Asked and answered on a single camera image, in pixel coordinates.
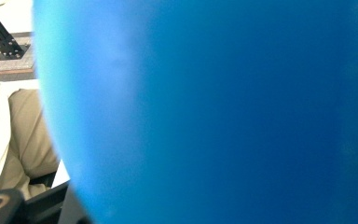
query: blue balloon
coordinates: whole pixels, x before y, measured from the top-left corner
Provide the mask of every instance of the blue balloon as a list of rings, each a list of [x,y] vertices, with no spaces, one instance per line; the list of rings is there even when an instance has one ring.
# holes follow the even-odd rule
[[[358,0],[34,1],[97,223],[358,223]]]

